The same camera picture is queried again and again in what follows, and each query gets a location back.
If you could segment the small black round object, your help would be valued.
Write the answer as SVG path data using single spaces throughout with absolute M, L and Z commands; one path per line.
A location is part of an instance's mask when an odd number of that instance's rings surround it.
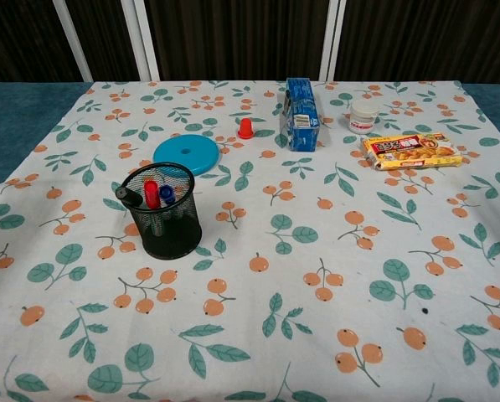
M 143 184 L 154 180 L 158 187 L 173 187 L 176 202 L 160 209 L 149 209 L 144 198 Z M 130 174 L 121 185 L 139 193 L 143 203 L 128 208 L 142 238 L 144 250 L 160 260 L 174 260 L 189 254 L 199 244 L 202 229 L 193 197 L 194 176 L 186 167 L 173 162 L 147 165 Z

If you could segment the blue carton box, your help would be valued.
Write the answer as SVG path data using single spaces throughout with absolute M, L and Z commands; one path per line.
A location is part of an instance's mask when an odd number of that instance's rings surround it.
M 276 143 L 293 152 L 314 152 L 320 130 L 317 103 L 308 78 L 288 78 Z

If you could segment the black marker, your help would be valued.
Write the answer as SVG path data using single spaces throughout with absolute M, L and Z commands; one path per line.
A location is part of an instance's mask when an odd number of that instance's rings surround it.
M 116 197 L 128 208 L 139 208 L 143 203 L 143 198 L 139 193 L 120 186 L 115 191 Z

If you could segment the blue round disc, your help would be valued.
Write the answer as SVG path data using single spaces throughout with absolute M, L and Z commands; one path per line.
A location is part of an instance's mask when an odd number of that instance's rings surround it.
M 153 161 L 185 166 L 194 176 L 211 170 L 219 160 L 215 142 L 200 135 L 186 134 L 162 142 L 153 153 Z

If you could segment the floral orange fruit tablecloth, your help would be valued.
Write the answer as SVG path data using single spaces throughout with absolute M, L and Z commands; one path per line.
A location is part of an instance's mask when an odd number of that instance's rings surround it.
M 500 133 L 462 85 L 317 82 L 293 152 L 282 81 L 94 83 L 0 184 L 0 402 L 500 402 Z M 460 166 L 362 151 L 432 132 Z M 219 160 L 160 260 L 115 191 L 186 134 Z

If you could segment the red marker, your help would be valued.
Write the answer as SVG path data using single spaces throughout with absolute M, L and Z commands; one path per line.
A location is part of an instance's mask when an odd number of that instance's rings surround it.
M 159 187 L 154 180 L 147 180 L 143 184 L 144 198 L 149 209 L 160 209 L 161 199 L 159 196 Z

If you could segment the white frame post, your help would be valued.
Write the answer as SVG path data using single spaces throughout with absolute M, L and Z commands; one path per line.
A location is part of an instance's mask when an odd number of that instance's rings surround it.
M 121 0 L 140 81 L 159 81 L 160 73 L 144 0 Z
M 85 57 L 84 50 L 81 46 L 80 39 L 76 32 L 75 25 L 73 23 L 66 1 L 52 0 L 52 2 L 58 15 L 62 29 L 64 30 L 64 35 L 68 41 L 72 55 L 74 56 L 75 63 L 77 64 L 77 67 L 79 69 L 81 78 L 84 82 L 92 82 L 93 77 L 90 72 L 90 67 Z
M 348 0 L 329 0 L 322 44 L 319 81 L 333 80 L 338 61 L 343 21 Z

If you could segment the yellow curry roux box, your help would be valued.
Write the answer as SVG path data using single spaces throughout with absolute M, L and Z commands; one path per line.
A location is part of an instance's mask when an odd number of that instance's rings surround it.
M 362 151 L 379 171 L 457 167 L 462 163 L 462 155 L 440 132 L 369 138 L 362 141 Z

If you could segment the small white jar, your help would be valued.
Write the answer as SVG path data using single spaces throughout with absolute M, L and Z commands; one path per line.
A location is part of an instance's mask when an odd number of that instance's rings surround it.
M 351 105 L 348 128 L 359 135 L 369 134 L 374 129 L 378 115 L 379 107 L 375 102 L 355 100 Z

